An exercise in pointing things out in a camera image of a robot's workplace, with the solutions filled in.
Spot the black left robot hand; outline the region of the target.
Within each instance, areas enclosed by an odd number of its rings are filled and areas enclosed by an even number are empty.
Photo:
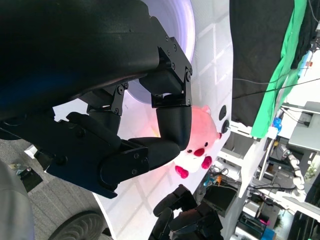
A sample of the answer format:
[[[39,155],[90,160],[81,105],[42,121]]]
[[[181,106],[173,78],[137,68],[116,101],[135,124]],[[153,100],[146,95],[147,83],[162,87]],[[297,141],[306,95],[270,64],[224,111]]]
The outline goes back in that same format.
[[[192,66],[140,0],[3,0],[0,137],[23,139],[45,170],[112,199],[189,144]],[[118,136],[124,93],[151,94],[159,137]]]

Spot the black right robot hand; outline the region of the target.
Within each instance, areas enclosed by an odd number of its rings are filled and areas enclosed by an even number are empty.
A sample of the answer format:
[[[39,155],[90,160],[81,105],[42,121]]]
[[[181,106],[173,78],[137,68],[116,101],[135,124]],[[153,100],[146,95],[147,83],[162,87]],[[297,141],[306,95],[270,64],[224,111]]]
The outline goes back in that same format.
[[[192,193],[180,184],[153,209],[157,221],[150,240],[222,240],[222,223],[208,204],[197,204]]]

